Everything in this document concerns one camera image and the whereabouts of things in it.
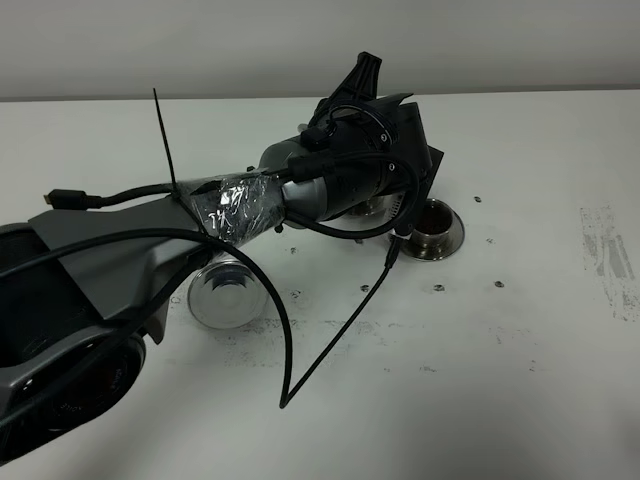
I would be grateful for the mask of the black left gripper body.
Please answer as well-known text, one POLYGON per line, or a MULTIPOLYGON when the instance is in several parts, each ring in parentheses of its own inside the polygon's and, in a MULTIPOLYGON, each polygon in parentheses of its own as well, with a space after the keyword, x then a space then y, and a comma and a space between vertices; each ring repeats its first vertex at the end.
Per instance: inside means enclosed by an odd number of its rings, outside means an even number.
POLYGON ((392 152, 398 107, 409 93, 374 100, 334 100, 299 133, 299 214, 333 220, 376 196, 416 198, 419 177, 392 152))

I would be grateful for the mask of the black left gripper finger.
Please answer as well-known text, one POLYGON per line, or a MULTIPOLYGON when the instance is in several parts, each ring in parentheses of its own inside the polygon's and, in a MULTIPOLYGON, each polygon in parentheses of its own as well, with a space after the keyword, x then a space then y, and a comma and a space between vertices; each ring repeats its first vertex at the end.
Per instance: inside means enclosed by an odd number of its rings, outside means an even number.
POLYGON ((354 68, 330 95, 330 100, 374 100, 382 59, 368 52, 357 56, 354 68))

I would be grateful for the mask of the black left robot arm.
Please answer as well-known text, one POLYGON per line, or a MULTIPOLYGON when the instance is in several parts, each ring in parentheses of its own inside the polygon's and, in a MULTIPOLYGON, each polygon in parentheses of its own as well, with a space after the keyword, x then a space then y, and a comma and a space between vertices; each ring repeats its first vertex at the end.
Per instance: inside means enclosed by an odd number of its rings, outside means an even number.
POLYGON ((354 68, 295 137, 256 168, 109 197, 51 191, 48 210, 1 229, 1 459, 10 462, 112 408, 165 335, 188 288, 213 329, 283 302, 241 247, 284 226, 345 240, 383 234, 392 266, 443 153, 407 94, 377 93, 381 61, 354 68))

